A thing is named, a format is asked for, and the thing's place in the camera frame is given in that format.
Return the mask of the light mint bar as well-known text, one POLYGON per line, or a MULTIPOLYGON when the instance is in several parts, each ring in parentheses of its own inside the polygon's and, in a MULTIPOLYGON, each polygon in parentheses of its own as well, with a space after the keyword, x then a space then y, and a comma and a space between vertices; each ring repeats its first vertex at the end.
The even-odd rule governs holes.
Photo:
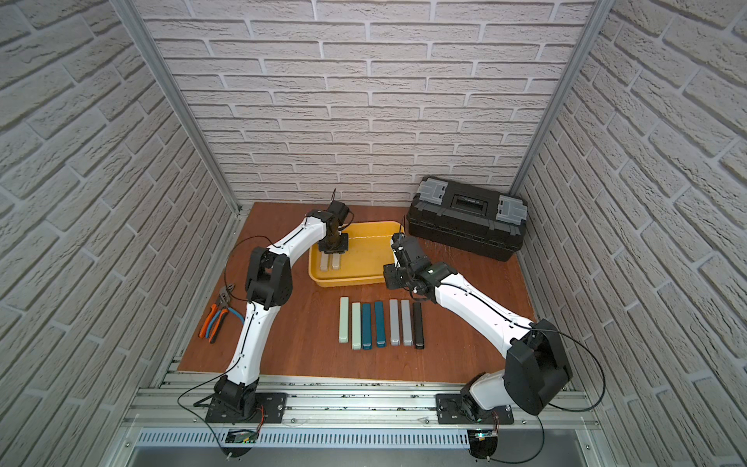
POLYGON ((362 311, 361 304, 354 302, 351 305, 351 331, 352 349, 362 349, 362 311))

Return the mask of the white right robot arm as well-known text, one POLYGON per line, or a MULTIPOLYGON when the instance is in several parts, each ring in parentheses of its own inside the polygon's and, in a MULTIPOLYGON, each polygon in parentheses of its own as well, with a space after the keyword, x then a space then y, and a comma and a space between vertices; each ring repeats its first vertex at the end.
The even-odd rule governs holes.
POLYGON ((502 371, 484 373, 463 386, 461 410, 467 418, 479 420, 509 405, 537 416, 571 381, 568 357, 552 322, 533 322, 499 305, 452 266, 433 264, 414 237, 395 233, 390 246, 394 262, 383 268, 388 289, 405 289, 451 311, 504 357, 502 371))

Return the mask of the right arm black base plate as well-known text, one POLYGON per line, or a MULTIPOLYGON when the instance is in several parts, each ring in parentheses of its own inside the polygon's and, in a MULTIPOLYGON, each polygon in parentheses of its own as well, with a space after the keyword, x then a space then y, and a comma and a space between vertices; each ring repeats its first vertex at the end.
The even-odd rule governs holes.
POLYGON ((440 393, 435 396, 437 421, 440 425, 511 425, 515 423, 510 406, 497 406, 483 410, 479 406, 469 408, 464 398, 455 393, 440 393))

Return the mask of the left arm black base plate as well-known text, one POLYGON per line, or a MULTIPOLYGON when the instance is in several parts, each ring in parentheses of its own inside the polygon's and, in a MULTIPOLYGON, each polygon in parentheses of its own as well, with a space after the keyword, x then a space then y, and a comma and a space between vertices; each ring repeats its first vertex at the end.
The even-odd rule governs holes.
POLYGON ((248 397, 225 398, 215 394, 208 406, 209 423, 280 423, 285 413, 287 393, 256 393, 248 397))

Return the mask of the pale green bar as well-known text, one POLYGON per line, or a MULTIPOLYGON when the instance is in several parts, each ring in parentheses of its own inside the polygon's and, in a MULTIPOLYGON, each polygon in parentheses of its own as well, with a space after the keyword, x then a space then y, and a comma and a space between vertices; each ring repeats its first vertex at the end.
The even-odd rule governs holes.
POLYGON ((338 322, 338 342, 347 344, 349 340, 349 298, 340 298, 340 321, 338 322))

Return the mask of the dark teal bar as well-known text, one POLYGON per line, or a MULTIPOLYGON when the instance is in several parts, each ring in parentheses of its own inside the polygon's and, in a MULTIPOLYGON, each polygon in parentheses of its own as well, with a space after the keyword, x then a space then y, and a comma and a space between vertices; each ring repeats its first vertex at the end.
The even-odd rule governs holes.
POLYGON ((363 303, 361 307, 362 313, 362 348, 363 350, 371 350, 373 348, 373 313, 372 305, 369 303, 363 303))

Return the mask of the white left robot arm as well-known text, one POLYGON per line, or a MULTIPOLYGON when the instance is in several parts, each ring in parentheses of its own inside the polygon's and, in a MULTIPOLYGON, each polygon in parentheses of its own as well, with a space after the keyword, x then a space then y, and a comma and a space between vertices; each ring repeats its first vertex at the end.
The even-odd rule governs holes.
POLYGON ((212 401, 239 420, 250 420, 257 408, 260 364, 272 323, 293 292, 292 268, 314 245, 324 253, 348 251, 344 221, 350 209, 331 202, 311 210, 283 239, 256 247, 245 281, 246 315, 228 369, 217 379, 212 401))

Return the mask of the short beige bar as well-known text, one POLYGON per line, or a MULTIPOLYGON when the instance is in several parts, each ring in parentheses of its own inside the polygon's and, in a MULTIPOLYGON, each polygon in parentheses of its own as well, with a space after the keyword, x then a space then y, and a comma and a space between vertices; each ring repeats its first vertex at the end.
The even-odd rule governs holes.
POLYGON ((327 270, 329 270, 329 262, 329 255, 327 253, 321 253, 319 270, 321 270, 321 272, 327 272, 327 270))

